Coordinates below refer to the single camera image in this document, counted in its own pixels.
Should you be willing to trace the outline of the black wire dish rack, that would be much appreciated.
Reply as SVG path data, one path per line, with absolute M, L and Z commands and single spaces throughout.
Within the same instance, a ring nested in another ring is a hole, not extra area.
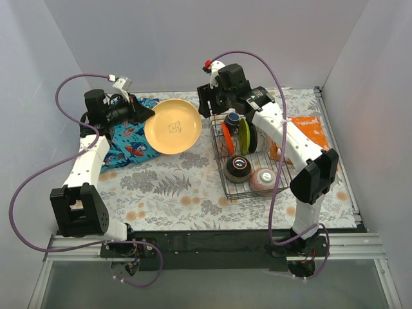
M 225 137 L 221 129 L 221 123 L 225 116 L 213 116 L 209 119 L 209 130 L 212 137 L 212 146 L 214 150 L 214 159 L 218 166 L 221 184 L 228 200 L 238 200 L 244 198 L 258 197 L 256 192 L 250 188 L 249 180 L 244 183 L 232 183 L 224 175 L 223 170 L 227 160 L 231 157 Z M 268 153 L 258 152 L 257 148 L 254 153 L 246 154 L 244 156 L 251 164 L 252 171 L 261 167 L 272 169 L 276 174 L 280 174 L 278 191 L 284 191 L 289 188 L 292 176 L 295 170 L 292 164 L 284 163 L 282 168 L 279 168 L 279 162 L 269 157 Z

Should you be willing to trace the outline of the dark brown patterned bowl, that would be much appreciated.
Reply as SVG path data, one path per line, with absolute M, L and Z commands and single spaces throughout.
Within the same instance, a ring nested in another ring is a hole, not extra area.
M 252 168 L 244 156 L 231 156 L 225 164 L 223 173 L 232 183 L 244 183 L 250 178 Z

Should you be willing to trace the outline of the black round plate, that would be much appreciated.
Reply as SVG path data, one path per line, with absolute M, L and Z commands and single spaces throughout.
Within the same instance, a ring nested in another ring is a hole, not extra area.
M 253 123 L 247 122 L 247 124 L 248 124 L 249 132 L 250 132 L 250 143 L 248 147 L 248 152 L 254 153 L 258 146 L 258 132 Z

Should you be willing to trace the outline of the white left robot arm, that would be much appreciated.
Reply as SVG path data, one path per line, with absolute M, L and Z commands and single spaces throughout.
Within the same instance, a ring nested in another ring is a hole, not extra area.
M 105 99 L 102 89 L 84 94 L 87 111 L 81 118 L 80 156 L 75 159 L 62 187 L 51 190 L 50 201 L 64 237 L 100 236 L 115 240 L 115 250 L 128 258 L 136 252 L 137 242 L 128 236 L 131 232 L 129 225 L 110 220 L 97 183 L 115 126 L 123 122 L 141 124 L 155 113 L 130 93 L 113 105 L 106 103 Z

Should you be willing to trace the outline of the lime green round plate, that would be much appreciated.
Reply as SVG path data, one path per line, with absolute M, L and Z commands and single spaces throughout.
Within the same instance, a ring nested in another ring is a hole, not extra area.
M 251 132 L 250 125 L 244 118 L 239 121 L 238 138 L 241 153 L 247 155 L 250 148 Z

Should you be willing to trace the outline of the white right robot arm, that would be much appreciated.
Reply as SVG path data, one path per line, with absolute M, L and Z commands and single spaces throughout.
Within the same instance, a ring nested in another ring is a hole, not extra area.
M 239 64 L 208 61 L 203 70 L 210 81 L 197 89 L 199 114 L 209 118 L 234 109 L 277 143 L 281 156 L 293 163 L 297 175 L 290 182 L 296 198 L 291 247 L 299 256 L 309 254 L 315 247 L 313 236 L 319 230 L 321 204 L 335 180 L 337 151 L 311 141 L 287 118 L 286 107 L 276 103 L 268 90 L 251 87 Z

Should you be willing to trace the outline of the yellow round plate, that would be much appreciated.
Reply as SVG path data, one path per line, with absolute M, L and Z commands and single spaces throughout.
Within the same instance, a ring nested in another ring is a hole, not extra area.
M 188 101 L 168 99 L 157 104 L 155 115 L 145 122 L 149 145 L 165 155 L 177 155 L 191 148 L 201 133 L 201 117 Z

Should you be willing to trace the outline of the dark blue mug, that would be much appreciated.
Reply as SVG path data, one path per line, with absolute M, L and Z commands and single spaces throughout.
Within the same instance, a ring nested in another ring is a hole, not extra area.
M 239 121 L 240 117 L 237 113 L 235 112 L 230 112 L 226 115 L 224 119 L 225 125 L 228 127 L 230 130 L 236 130 L 239 126 Z

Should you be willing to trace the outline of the pink patterned bowl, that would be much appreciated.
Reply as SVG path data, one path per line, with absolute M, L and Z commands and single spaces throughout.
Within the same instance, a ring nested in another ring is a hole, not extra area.
M 250 188 L 260 196 L 270 196 L 274 191 L 276 173 L 267 167 L 256 169 L 249 179 Z

